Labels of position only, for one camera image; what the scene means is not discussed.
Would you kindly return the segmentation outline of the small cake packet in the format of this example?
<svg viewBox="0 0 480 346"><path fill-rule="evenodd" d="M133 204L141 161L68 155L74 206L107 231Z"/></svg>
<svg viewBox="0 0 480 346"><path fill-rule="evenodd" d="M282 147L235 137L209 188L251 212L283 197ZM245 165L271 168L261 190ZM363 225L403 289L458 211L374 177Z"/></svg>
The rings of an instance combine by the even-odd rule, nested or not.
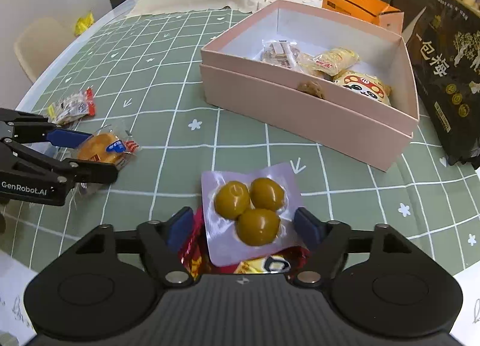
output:
<svg viewBox="0 0 480 346"><path fill-rule="evenodd" d="M108 124L95 131L75 150L75 158L113 164L122 170L142 150L132 133L120 123Z"/></svg>

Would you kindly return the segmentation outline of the green olives vacuum pack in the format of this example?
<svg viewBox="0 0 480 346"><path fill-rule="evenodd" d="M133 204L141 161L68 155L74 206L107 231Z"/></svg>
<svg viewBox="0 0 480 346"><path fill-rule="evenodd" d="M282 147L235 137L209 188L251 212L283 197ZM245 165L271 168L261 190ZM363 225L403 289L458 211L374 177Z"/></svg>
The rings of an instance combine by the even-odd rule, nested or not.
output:
<svg viewBox="0 0 480 346"><path fill-rule="evenodd" d="M295 211L303 205L287 163L248 174L205 171L202 210L211 262L218 267L300 246Z"/></svg>

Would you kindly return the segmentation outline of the clear red-edged candy packet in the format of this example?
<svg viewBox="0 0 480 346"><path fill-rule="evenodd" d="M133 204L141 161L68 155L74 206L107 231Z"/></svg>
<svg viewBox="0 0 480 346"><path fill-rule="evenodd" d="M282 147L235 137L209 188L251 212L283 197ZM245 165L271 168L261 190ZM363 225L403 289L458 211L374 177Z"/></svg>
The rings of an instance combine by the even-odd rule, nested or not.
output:
<svg viewBox="0 0 480 346"><path fill-rule="evenodd" d="M92 88L74 93L62 100L50 104L47 117L55 125L66 126L84 117L93 117L96 105Z"/></svg>

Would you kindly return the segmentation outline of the green grid tablecloth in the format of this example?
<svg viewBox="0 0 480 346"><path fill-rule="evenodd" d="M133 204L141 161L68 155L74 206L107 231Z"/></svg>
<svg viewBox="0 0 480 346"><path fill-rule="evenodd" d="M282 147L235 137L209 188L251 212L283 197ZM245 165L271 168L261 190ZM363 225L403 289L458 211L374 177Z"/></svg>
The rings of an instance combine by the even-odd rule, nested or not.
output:
<svg viewBox="0 0 480 346"><path fill-rule="evenodd" d="M479 261L479 178L451 166L426 112L412 143L386 172L203 97L200 50L240 22L230 10L115 19L55 66L26 110L91 88L97 113L78 122L94 132L126 125L141 151L111 187L62 207L12 201L1 207L1 249L41 270L100 224L132 230L201 204L205 170L248 173L285 162L304 205L318 218L368 230L385 222L456 274Z"/></svg>

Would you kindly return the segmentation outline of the beige chair left side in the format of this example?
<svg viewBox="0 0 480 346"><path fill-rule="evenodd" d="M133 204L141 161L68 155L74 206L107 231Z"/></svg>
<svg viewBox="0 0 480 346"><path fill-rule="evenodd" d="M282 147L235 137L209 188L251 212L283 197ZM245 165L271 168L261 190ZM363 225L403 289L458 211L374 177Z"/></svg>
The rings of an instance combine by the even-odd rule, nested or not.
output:
<svg viewBox="0 0 480 346"><path fill-rule="evenodd" d="M16 39L14 52L28 79L35 83L66 49L74 34L52 17L35 20Z"/></svg>

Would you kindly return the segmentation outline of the yellow crumpled wrapper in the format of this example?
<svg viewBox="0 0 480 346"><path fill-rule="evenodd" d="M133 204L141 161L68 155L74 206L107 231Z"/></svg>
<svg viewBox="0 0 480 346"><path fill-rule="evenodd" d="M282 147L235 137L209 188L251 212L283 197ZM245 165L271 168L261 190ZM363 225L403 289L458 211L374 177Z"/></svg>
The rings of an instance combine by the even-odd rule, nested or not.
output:
<svg viewBox="0 0 480 346"><path fill-rule="evenodd" d="M91 11L87 13L84 17L80 17L74 27L74 35L78 37L86 32L90 27L95 23L95 17Z"/></svg>

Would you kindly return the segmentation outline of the brown cookie ball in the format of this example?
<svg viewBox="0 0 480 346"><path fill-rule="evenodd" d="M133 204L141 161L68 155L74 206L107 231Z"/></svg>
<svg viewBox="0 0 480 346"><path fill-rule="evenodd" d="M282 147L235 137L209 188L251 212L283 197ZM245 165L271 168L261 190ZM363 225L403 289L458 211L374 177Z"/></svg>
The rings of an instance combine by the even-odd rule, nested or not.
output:
<svg viewBox="0 0 480 346"><path fill-rule="evenodd" d="M325 95L323 92L323 89L319 83L312 82L312 81L307 81L304 83L300 83L297 87L297 89L300 92L304 92L306 94L309 94L313 97L317 97L320 99L324 99Z"/></svg>

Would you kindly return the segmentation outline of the pink open gift box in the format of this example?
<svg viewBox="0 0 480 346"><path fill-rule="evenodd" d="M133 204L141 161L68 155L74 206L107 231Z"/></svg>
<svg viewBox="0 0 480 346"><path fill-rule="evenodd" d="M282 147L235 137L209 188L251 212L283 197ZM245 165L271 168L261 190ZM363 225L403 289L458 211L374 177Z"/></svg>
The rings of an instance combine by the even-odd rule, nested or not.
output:
<svg viewBox="0 0 480 346"><path fill-rule="evenodd" d="M391 87L391 105L336 83L262 62L262 41L295 41L302 53L346 48L360 55L354 71ZM201 51L209 104L266 122L388 170L410 143L419 121L413 69L400 35L360 19L295 2L277 1L223 32ZM325 98L300 92L319 83Z"/></svg>

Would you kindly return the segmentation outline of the yellow panda snack packet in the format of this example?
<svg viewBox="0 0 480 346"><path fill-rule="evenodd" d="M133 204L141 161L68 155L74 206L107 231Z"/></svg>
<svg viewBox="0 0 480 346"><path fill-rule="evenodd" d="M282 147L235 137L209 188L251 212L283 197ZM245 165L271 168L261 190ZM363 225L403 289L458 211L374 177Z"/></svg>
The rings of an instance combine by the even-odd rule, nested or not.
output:
<svg viewBox="0 0 480 346"><path fill-rule="evenodd" d="M333 77L333 82L384 105L391 105L391 87L376 76L345 70Z"/></svg>

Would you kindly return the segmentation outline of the yellow bread snack packet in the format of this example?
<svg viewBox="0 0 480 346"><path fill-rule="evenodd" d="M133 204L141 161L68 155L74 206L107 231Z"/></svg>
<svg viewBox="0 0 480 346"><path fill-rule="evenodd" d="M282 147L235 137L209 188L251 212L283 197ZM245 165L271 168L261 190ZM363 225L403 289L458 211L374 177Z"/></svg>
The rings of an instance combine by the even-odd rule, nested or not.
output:
<svg viewBox="0 0 480 346"><path fill-rule="evenodd" d="M354 66L360 60L360 55L351 49L333 48L312 56L301 53L298 63L308 74L324 78L335 77L342 71Z"/></svg>

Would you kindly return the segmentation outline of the black plum snack bag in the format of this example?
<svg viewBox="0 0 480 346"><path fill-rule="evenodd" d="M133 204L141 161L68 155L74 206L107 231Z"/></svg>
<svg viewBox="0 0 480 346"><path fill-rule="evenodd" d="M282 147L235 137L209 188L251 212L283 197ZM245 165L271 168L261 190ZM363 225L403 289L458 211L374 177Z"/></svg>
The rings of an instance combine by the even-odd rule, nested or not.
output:
<svg viewBox="0 0 480 346"><path fill-rule="evenodd" d="M478 169L479 12L459 0L428 0L407 48L448 163Z"/></svg>

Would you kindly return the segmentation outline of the orange cardboard box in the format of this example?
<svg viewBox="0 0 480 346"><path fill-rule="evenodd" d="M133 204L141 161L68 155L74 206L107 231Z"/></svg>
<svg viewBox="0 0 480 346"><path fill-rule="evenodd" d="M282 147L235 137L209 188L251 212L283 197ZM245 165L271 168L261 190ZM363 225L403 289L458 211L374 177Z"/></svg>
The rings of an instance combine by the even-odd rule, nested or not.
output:
<svg viewBox="0 0 480 346"><path fill-rule="evenodd" d="M322 0L322 7L402 34L404 12L381 0Z"/></svg>

